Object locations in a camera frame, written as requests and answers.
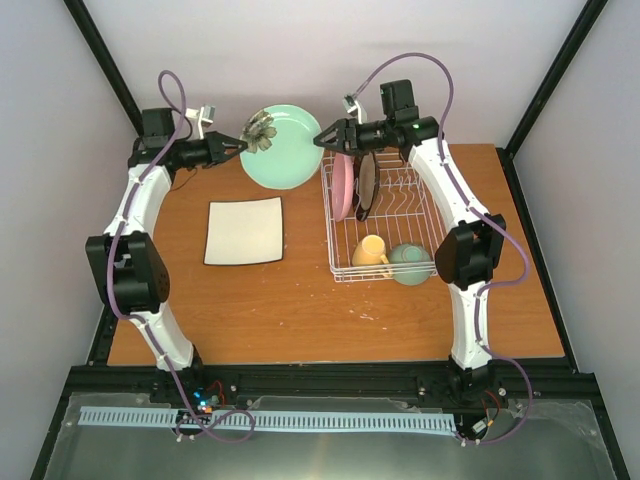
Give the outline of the mint green bowl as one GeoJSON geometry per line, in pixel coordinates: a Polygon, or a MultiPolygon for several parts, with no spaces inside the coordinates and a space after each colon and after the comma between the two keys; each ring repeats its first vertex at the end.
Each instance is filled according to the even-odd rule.
{"type": "Polygon", "coordinates": [[[405,286],[418,286],[434,272],[431,255],[417,244],[404,243],[394,247],[389,254],[389,261],[392,278],[405,286]]]}

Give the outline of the white square plate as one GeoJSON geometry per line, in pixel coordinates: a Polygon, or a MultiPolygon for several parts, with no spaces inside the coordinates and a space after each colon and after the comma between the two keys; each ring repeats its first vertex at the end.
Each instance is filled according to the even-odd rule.
{"type": "Polygon", "coordinates": [[[280,197],[209,203],[205,265],[257,265],[281,261],[283,257],[280,197]]]}

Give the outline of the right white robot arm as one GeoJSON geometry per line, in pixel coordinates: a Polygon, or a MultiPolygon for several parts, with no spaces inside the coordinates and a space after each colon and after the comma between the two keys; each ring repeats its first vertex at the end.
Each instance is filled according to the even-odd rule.
{"type": "Polygon", "coordinates": [[[411,81],[384,83],[380,96],[383,119],[368,121],[358,96],[347,95],[347,117],[313,140],[335,154],[332,192],[352,188],[332,209],[339,212],[349,203],[358,220],[368,217],[380,184],[376,154],[386,148],[397,149],[426,187],[447,228],[433,260],[452,301],[450,391],[455,399],[468,400],[492,381],[487,300],[507,236],[506,222],[502,215],[490,214],[473,194],[444,139],[444,121],[420,115],[411,81]]]}

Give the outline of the yellow mug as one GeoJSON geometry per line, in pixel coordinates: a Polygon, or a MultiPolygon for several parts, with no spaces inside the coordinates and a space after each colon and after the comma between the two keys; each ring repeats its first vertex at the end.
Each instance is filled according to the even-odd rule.
{"type": "Polygon", "coordinates": [[[390,278],[392,273],[386,253],[386,243],[380,236],[367,235],[356,246],[351,265],[357,273],[390,278]]]}

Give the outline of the dark striped rim plate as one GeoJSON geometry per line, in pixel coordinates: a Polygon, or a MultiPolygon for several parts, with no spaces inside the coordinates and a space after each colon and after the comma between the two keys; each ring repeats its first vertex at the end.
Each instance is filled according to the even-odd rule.
{"type": "Polygon", "coordinates": [[[364,222],[379,191],[380,168],[374,152],[355,158],[352,207],[358,221],[364,222]]]}

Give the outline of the pink plate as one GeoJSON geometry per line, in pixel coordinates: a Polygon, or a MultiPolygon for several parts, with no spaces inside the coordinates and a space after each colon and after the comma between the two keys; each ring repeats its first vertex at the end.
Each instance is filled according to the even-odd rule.
{"type": "Polygon", "coordinates": [[[337,153],[333,161],[331,192],[336,222],[344,220],[351,208],[354,187],[353,158],[337,153]]]}

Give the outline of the teal flower plate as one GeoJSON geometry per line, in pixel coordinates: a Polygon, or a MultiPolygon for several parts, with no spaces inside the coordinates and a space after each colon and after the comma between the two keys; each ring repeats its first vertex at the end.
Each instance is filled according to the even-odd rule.
{"type": "Polygon", "coordinates": [[[313,177],[324,150],[313,143],[321,132],[315,117],[301,107],[273,105],[245,122],[240,139],[245,173],[258,185],[274,190],[294,189],[313,177]]]}

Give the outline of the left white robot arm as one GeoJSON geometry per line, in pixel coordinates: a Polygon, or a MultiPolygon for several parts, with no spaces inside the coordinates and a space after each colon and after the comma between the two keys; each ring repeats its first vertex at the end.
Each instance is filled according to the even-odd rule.
{"type": "Polygon", "coordinates": [[[208,378],[191,366],[197,351],[168,304],[170,277],[153,234],[176,173],[210,168],[245,151],[247,143],[217,131],[180,136],[182,119],[170,107],[142,113],[142,134],[128,160],[128,183],[113,220],[91,236],[85,252],[103,303],[141,333],[164,371],[179,371],[172,388],[186,402],[201,400],[208,378]]]}

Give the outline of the black aluminium frame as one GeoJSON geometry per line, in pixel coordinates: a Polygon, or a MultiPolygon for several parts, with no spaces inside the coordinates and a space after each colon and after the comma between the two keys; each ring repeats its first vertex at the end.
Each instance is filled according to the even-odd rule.
{"type": "MultiPolygon", "coordinates": [[[[516,154],[605,6],[603,1],[588,1],[584,4],[506,147],[497,149],[496,153],[563,348],[560,357],[523,358],[520,363],[532,379],[534,387],[540,389],[543,400],[559,398],[590,401],[613,473],[618,479],[626,479],[629,473],[596,378],[594,374],[582,372],[578,367],[514,166],[516,154]]],[[[62,432],[65,428],[63,416],[73,396],[144,393],[153,400],[176,403],[177,388],[170,386],[168,375],[160,373],[156,368],[107,366],[116,326],[114,314],[108,308],[103,309],[86,363],[72,367],[67,377],[31,474],[32,478],[44,479],[54,473],[56,467],[53,458],[62,448],[62,432]]],[[[387,398],[406,400],[412,406],[421,406],[424,403],[420,398],[422,387],[439,385],[451,378],[450,369],[450,364],[445,361],[414,361],[315,363],[310,366],[249,364],[224,367],[221,371],[228,378],[236,380],[240,389],[239,393],[231,396],[233,402],[267,395],[319,399],[387,398]]]]}

